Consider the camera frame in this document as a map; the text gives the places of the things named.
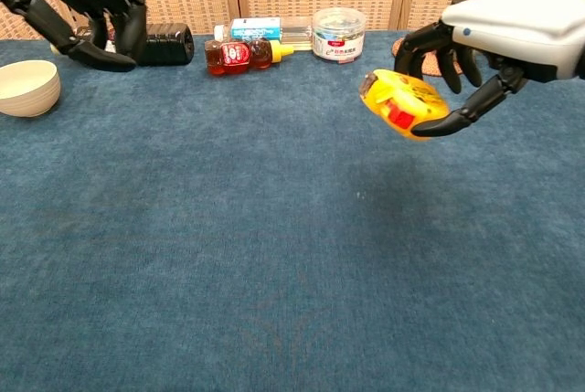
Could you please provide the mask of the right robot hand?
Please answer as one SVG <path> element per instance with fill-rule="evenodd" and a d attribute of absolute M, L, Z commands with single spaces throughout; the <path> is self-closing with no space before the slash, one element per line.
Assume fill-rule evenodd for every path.
<path fill-rule="evenodd" d="M 404 37 L 394 70 L 421 78 L 429 53 L 452 92 L 461 91 L 461 76 L 477 88 L 461 108 L 412 130 L 447 136 L 529 81 L 583 78 L 584 0 L 452 0 L 438 20 Z"/>

